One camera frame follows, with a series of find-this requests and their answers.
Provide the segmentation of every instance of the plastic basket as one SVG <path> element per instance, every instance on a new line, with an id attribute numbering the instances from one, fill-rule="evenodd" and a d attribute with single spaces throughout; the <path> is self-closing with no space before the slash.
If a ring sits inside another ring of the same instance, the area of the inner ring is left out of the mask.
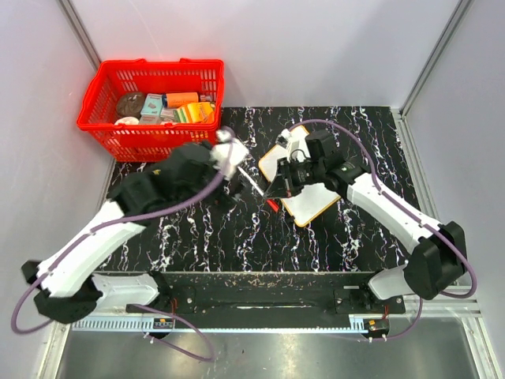
<path id="1" fill-rule="evenodd" d="M 116 103 L 127 92 L 199 92 L 215 101 L 212 124 L 117 125 Z M 84 96 L 77 125 L 119 162 L 156 162 L 185 142 L 209 140 L 221 122 L 224 64 L 220 60 L 179 62 L 105 61 Z"/>

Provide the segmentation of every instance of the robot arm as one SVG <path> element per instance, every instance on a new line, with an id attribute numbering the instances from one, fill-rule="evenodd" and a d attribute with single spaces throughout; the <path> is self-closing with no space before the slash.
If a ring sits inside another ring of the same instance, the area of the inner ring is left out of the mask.
<path id="1" fill-rule="evenodd" d="M 229 206 L 242 189 L 236 167 L 249 154 L 236 138 L 219 131 L 222 144 L 212 147 L 185 144 L 170 157 L 144 172 L 129 175 L 115 188 L 95 217 L 66 246 L 45 261 L 27 261 L 22 272 L 28 283 L 48 272 L 51 264 L 81 235 L 89 235 L 75 247 L 39 285 L 35 303 L 39 313 L 61 323 L 71 323 L 93 311 L 124 309 L 128 304 L 165 302 L 170 290 L 156 272 L 139 276 L 103 276 L 93 272 L 119 246 L 141 233 L 150 221 L 117 223 L 94 234 L 96 227 L 124 216 L 138 216 L 179 204 L 199 193 L 226 165 L 225 181 L 208 199 L 214 205 Z"/>
<path id="2" fill-rule="evenodd" d="M 266 198 L 296 196 L 304 186 L 322 182 L 328 190 L 363 208 L 405 246 L 410 254 L 407 265 L 383 270 L 368 281 L 368 289 L 375 298 L 385 300 L 415 293 L 430 300 L 466 272 L 452 251 L 423 225 L 439 231 L 466 255 L 463 229 L 454 222 L 443 225 L 426 216 L 380 181 L 379 191 L 367 167 L 345 160 L 328 131 L 310 133 L 305 138 L 309 157 L 303 161 L 292 159 L 294 150 L 290 147 L 296 143 L 289 132 L 283 131 L 276 142 L 286 148 L 288 158 L 278 160 L 277 173 L 265 192 Z M 394 205 L 385 194 L 417 216 L 420 223 Z"/>

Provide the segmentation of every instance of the purple cable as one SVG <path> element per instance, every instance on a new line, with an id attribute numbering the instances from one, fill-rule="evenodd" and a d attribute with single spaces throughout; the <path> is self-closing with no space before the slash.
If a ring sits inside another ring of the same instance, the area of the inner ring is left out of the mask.
<path id="1" fill-rule="evenodd" d="M 227 130 L 230 133 L 230 138 L 234 137 L 235 133 L 231 128 L 224 126 L 223 129 Z M 174 206 L 166 208 L 166 209 L 162 209 L 161 211 L 150 212 L 150 213 L 146 213 L 146 214 L 138 215 L 138 216 L 122 217 L 120 219 L 106 221 L 105 223 L 101 223 L 100 225 L 97 225 L 96 227 L 91 228 L 89 233 L 87 233 L 86 235 L 81 235 L 78 239 L 76 239 L 73 243 L 71 243 L 65 250 L 63 250 L 63 252 L 59 255 L 59 257 L 56 258 L 54 260 L 54 262 L 49 266 L 49 268 L 47 269 L 47 272 L 45 272 L 39 278 L 37 278 L 36 281 L 33 282 L 33 284 L 30 285 L 30 287 L 28 287 L 26 292 L 23 293 L 22 296 L 20 297 L 19 301 L 17 302 L 16 306 L 14 307 L 12 317 L 10 318 L 10 328 L 13 330 L 13 332 L 16 334 L 20 334 L 20 335 L 30 334 L 30 333 L 40 330 L 41 328 L 45 328 L 46 326 L 48 326 L 52 322 L 52 320 L 48 320 L 48 321 L 43 322 L 41 325 L 37 325 L 33 328 L 19 329 L 17 326 L 17 317 L 19 315 L 21 307 L 23 306 L 23 304 L 26 301 L 26 299 L 28 298 L 28 296 L 44 281 L 44 279 L 46 279 L 49 275 L 51 275 L 51 272 L 56 267 L 58 267 L 60 262 L 63 261 L 70 254 L 70 252 L 73 249 L 75 249 L 77 246 L 79 246 L 87 237 L 89 237 L 90 235 L 94 235 L 97 231 L 100 231 L 104 227 L 110 227 L 110 226 L 116 225 L 118 223 L 135 223 L 137 221 L 143 221 L 143 220 L 154 219 L 157 217 L 168 216 L 169 214 L 181 211 L 184 208 L 188 208 L 189 206 L 191 206 L 199 201 L 202 201 L 205 197 L 210 195 L 219 186 L 219 184 L 223 181 L 223 179 L 224 179 L 223 172 L 227 172 L 228 167 L 230 166 L 230 158 L 231 158 L 232 150 L 233 150 L 233 143 L 230 143 L 230 151 L 228 152 L 228 159 L 226 160 L 223 169 L 211 180 L 211 182 L 209 182 L 205 186 L 205 188 L 203 188 L 195 196 L 190 197 L 188 200 L 183 201 L 180 204 L 174 205 Z M 150 312 L 153 312 L 153 313 L 159 312 L 158 310 L 148 308 L 146 306 L 142 306 L 142 307 L 146 310 L 149 310 Z M 188 325 L 190 328 L 193 328 L 193 330 L 195 329 L 188 321 L 184 320 L 182 317 L 177 316 L 177 319 L 179 321 L 185 323 L 186 325 Z M 199 333 L 199 336 L 201 336 L 204 339 L 205 343 L 208 346 L 210 346 L 210 341 L 207 340 L 207 337 L 205 337 L 202 333 Z M 191 356 L 192 358 L 197 357 L 196 359 L 199 359 L 199 360 L 202 360 L 205 362 L 212 362 L 212 361 L 208 360 L 209 358 L 199 357 L 198 355 L 193 355 L 193 353 L 190 353 L 189 351 L 183 351 L 183 349 L 181 349 L 180 347 L 178 347 L 175 350 L 183 352 L 184 354 L 187 354 L 188 356 Z"/>
<path id="2" fill-rule="evenodd" d="M 149 308 L 148 306 L 142 306 L 141 304 L 133 304 L 134 306 L 138 307 L 138 308 L 141 308 L 142 310 L 147 310 L 148 312 L 152 312 L 154 309 L 152 308 Z M 209 339 L 205 336 L 205 334 L 203 334 L 195 325 L 191 324 L 189 321 L 187 321 L 186 319 L 178 316 L 177 314 L 175 313 L 168 313 L 168 312 L 162 312 L 160 310 L 154 310 L 157 314 L 164 314 L 165 316 L 168 316 L 168 317 L 171 317 L 175 320 L 178 320 L 180 322 L 182 322 L 183 324 L 186 324 L 187 326 L 189 326 L 192 330 L 194 330 L 196 332 L 196 334 L 205 342 L 205 344 L 207 345 L 207 349 L 209 350 L 209 352 L 211 353 L 211 356 L 210 357 L 202 357 L 200 355 L 196 355 L 194 353 L 192 353 L 191 351 L 187 351 L 187 350 L 184 350 L 183 348 L 177 346 L 177 345 L 174 345 L 170 342 L 167 342 L 167 341 L 163 341 L 163 340 L 157 340 L 156 338 L 152 337 L 152 339 L 156 342 L 159 342 L 159 343 L 162 343 L 164 345 L 167 345 L 168 347 L 171 347 L 173 348 L 174 350 L 182 353 L 182 354 L 185 354 L 185 355 L 188 355 L 190 358 L 194 358 L 198 361 L 202 361 L 202 362 L 214 362 L 216 360 L 216 355 L 215 355 L 215 350 L 214 350 L 214 347 L 212 346 L 212 343 L 211 341 L 209 341 Z"/>
<path id="3" fill-rule="evenodd" d="M 379 184 L 379 178 L 377 177 L 376 167 L 375 167 L 375 164 L 373 163 L 372 157 L 370 156 L 370 154 L 366 150 L 365 146 L 361 143 L 361 141 L 359 140 L 359 138 L 357 138 L 349 130 L 347 130 L 343 126 L 340 126 L 336 122 L 332 122 L 332 121 L 328 121 L 328 120 L 320 120 L 320 119 L 317 119 L 317 118 L 316 119 L 311 119 L 311 120 L 305 120 L 303 122 L 298 122 L 298 123 L 294 124 L 293 126 L 291 126 L 290 130 L 293 130 L 297 126 L 302 126 L 302 125 L 311 124 L 311 123 L 315 123 L 315 124 L 321 123 L 321 124 L 329 125 L 329 126 L 331 126 L 333 128 L 336 128 L 336 129 L 340 130 L 341 132 L 343 132 L 344 134 L 346 134 L 351 140 L 353 140 L 359 146 L 361 152 L 365 155 L 365 158 L 368 160 L 368 165 L 370 166 L 370 171 L 372 173 L 373 185 L 377 188 L 377 190 L 380 193 L 382 193 L 397 208 L 399 208 L 401 211 L 403 211 L 412 220 L 416 221 L 416 223 L 419 223 L 421 225 L 421 219 L 419 217 L 417 217 L 416 215 L 414 215 L 409 209 L 405 208 L 402 204 L 398 203 L 396 201 L 396 199 L 394 199 L 389 193 L 382 192 L 382 189 L 381 189 L 380 184 Z M 469 298 L 470 296 L 472 296 L 473 294 L 475 294 L 475 291 L 477 290 L 477 276 L 475 274 L 475 271 L 473 270 L 473 267 L 470 265 L 470 263 L 465 258 L 465 256 L 461 253 L 461 251 L 459 251 L 456 248 L 456 246 L 454 246 L 454 244 L 451 241 L 449 241 L 447 238 L 445 238 L 437 229 L 435 229 L 434 227 L 432 227 L 431 225 L 428 225 L 428 224 L 424 224 L 423 227 L 426 228 L 427 230 L 429 230 L 430 232 L 432 232 L 437 238 L 440 239 L 440 241 L 442 241 L 445 245 L 447 245 L 449 247 L 449 249 L 452 250 L 452 252 L 456 255 L 456 257 L 458 257 L 458 259 L 463 263 L 463 265 L 465 266 L 466 270 L 470 274 L 470 278 L 472 280 L 472 287 L 470 288 L 470 290 L 466 294 L 458 295 L 458 294 L 452 294 L 452 293 L 449 293 L 449 292 L 446 292 L 446 291 L 442 291 L 441 294 L 445 295 L 445 296 L 448 296 L 450 298 Z M 391 336 L 388 339 L 389 340 L 396 340 L 396 339 L 398 339 L 400 337 L 403 337 L 407 333 L 409 333 L 413 329 L 413 327 L 418 323 L 419 319 L 421 318 L 422 308 L 423 308 L 423 300 L 422 300 L 422 298 L 419 298 L 419 310 L 417 312 L 416 318 L 414 319 L 414 321 L 410 325 L 410 327 L 408 327 L 406 330 L 404 330 L 403 332 L 399 333 L 398 335 Z"/>

